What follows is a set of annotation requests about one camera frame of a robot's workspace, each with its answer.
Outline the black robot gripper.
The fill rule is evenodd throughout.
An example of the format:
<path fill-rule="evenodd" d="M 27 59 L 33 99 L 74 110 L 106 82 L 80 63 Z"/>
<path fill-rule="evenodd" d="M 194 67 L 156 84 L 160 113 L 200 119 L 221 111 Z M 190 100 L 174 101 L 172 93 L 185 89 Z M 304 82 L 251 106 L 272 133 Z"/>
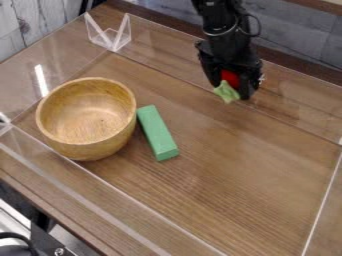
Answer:
<path fill-rule="evenodd" d="M 206 40 L 194 43 L 197 58 L 205 77 L 216 88 L 221 81 L 220 71 L 232 71 L 239 79 L 237 93 L 241 100 L 248 100 L 259 89 L 261 79 L 261 61 L 249 46 L 232 50 L 219 45 L 212 47 Z"/>

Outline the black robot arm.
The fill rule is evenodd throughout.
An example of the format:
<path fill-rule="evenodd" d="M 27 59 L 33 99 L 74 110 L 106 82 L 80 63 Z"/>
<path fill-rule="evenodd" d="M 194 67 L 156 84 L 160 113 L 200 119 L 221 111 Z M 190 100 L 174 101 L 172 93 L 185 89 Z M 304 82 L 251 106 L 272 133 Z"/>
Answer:
<path fill-rule="evenodd" d="M 194 43 L 197 58 L 213 88 L 225 82 L 240 100 L 248 100 L 261 83 L 263 62 L 252 48 L 251 39 L 260 29 L 251 30 L 251 15 L 241 0 L 190 0 L 201 17 L 202 40 Z"/>

